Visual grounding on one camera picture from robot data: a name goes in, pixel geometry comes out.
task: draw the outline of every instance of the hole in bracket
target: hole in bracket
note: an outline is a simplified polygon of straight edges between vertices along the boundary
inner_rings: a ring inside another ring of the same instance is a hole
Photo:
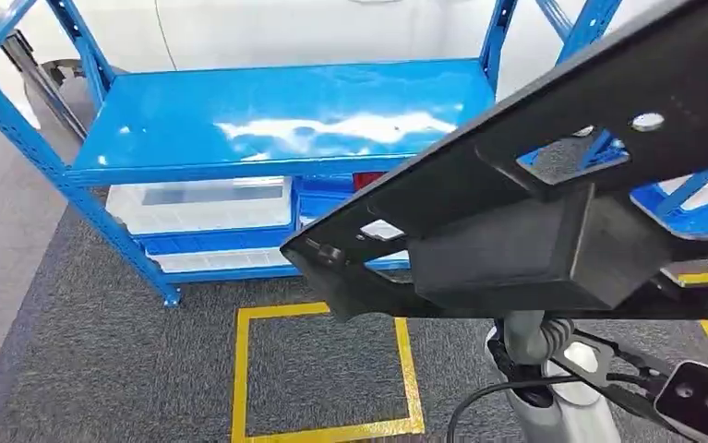
[[[365,233],[370,237],[377,238],[379,240],[391,240],[394,237],[399,237],[400,235],[404,234],[404,232],[401,231],[400,228],[389,224],[385,220],[373,221],[369,224],[366,224],[365,226],[362,226],[361,229],[362,233]]]
[[[664,124],[664,117],[659,113],[644,113],[633,117],[630,127],[639,132],[651,132]]]

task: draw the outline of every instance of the black cable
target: black cable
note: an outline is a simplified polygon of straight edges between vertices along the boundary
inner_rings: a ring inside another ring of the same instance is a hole
[[[634,376],[631,374],[606,374],[607,380],[612,381],[624,381],[627,383],[633,383],[636,385],[641,385],[644,381],[643,377]],[[468,409],[468,406],[477,401],[478,399],[485,397],[489,394],[499,392],[505,389],[524,389],[524,388],[535,388],[537,386],[548,386],[557,385],[560,383],[571,383],[574,381],[581,381],[577,376],[558,376],[558,377],[546,377],[538,378],[536,380],[524,380],[524,381],[509,381],[506,383],[500,383],[497,385],[487,386],[477,390],[473,394],[465,398],[451,414],[451,419],[449,420],[449,426],[446,428],[446,441],[447,443],[454,442],[454,431],[457,428],[457,422],[460,421],[460,415]]]
[[[487,386],[477,390],[473,394],[469,395],[465,400],[454,409],[451,414],[451,419],[449,420],[449,427],[446,428],[446,441],[447,443],[454,442],[454,430],[457,428],[457,422],[460,421],[460,415],[468,409],[468,406],[473,404],[474,401],[485,397],[486,395],[493,394],[505,389],[523,389],[523,388],[535,388],[536,386],[546,386],[554,385],[557,383],[571,383],[573,381],[580,381],[576,376],[559,376],[559,377],[546,377],[538,378],[536,380],[524,380],[524,381],[509,381],[506,383],[500,383],[497,385]]]

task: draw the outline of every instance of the blue shelf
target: blue shelf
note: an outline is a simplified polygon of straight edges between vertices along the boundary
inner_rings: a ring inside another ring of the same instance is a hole
[[[666,200],[666,193],[658,185],[646,185],[630,193],[640,206],[653,214],[670,231],[681,237],[708,237],[708,205],[695,210],[677,208],[666,215],[655,215],[658,207]]]
[[[66,177],[388,171],[493,102],[477,59],[124,75]]]

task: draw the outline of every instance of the blue shelf leg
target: blue shelf leg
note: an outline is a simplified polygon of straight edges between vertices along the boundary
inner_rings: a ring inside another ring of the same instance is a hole
[[[486,30],[484,45],[478,57],[492,90],[498,90],[500,53],[503,50],[503,42],[506,41],[506,32],[509,30],[516,6],[517,0],[497,0],[495,8],[492,10],[492,18],[489,20],[489,28]]]
[[[618,12],[621,0],[587,0],[582,6],[568,36],[564,39],[557,65],[564,62],[581,48],[600,39],[612,17]]]
[[[535,2],[558,34],[558,37],[565,42],[571,32],[571,21],[566,16],[566,13],[563,12],[563,8],[558,5],[556,0],[535,0]]]
[[[0,90],[0,132],[84,215],[103,238],[163,297],[166,306],[177,306],[180,293],[169,284],[139,246],[92,193],[71,184],[65,177],[66,165],[52,147]]]
[[[57,16],[57,20],[63,27],[63,30],[68,34],[68,38],[77,46],[79,52],[82,49],[79,48],[81,45],[83,49],[88,53],[87,56],[91,57],[96,67],[98,68],[98,73],[100,75],[100,80],[104,91],[108,91],[114,82],[114,71],[106,61],[106,57],[103,56],[101,48],[95,39],[92,38],[92,32],[90,28],[87,27],[77,6],[74,5],[73,0],[47,0],[49,7],[52,9],[54,14]],[[93,74],[91,72],[85,72],[90,81],[92,82]]]

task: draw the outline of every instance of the blue metal shelving unit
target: blue metal shelving unit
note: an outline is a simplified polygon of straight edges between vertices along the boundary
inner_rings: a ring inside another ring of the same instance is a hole
[[[151,283],[166,306],[179,304],[177,283],[297,271],[280,265],[164,273],[145,250],[187,251],[187,244],[179,243],[182,235],[131,235],[88,186],[387,171],[492,105],[516,7],[516,0],[497,0],[479,58],[115,76],[74,3],[47,1],[79,51],[98,117],[73,164],[63,163],[1,90],[0,131]],[[565,43],[559,61],[602,35],[619,4],[588,0],[571,25],[556,2],[536,1]],[[16,0],[3,15],[0,44],[34,3]],[[310,198],[306,208],[312,211],[336,202],[334,196]],[[301,199],[295,199],[297,208]],[[240,246],[265,245],[286,235],[197,233],[203,234]],[[405,261],[379,260],[373,266],[397,269]]]

